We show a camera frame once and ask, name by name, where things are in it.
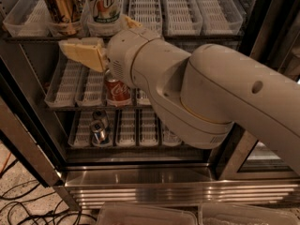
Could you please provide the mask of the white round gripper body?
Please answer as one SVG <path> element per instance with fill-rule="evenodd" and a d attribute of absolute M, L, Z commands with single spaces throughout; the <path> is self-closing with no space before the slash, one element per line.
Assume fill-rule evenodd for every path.
<path fill-rule="evenodd" d="M 141 48 L 161 35 L 145 27 L 122 30 L 111 37 L 107 46 L 108 68 L 115 79 L 135 88 L 131 69 Z"/>

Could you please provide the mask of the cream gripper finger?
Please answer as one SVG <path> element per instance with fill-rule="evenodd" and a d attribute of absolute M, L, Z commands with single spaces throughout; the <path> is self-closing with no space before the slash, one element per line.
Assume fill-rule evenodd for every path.
<path fill-rule="evenodd" d="M 97 72 L 104 72 L 108 66 L 107 52 L 102 38 L 70 38 L 59 42 L 61 52 L 75 62 Z"/>
<path fill-rule="evenodd" d="M 125 27 L 126 29 L 129 28 L 138 28 L 138 27 L 142 27 L 143 25 L 140 22 L 137 22 L 133 19 L 131 19 L 129 16 L 125 17 Z"/>

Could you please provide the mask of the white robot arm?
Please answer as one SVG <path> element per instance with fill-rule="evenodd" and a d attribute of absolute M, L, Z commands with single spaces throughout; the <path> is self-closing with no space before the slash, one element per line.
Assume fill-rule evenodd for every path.
<path fill-rule="evenodd" d="M 60 41 L 63 54 L 148 96 L 182 141 L 215 148 L 238 124 L 300 173 L 300 86 L 242 53 L 217 44 L 186 52 L 143 26 Z"/>

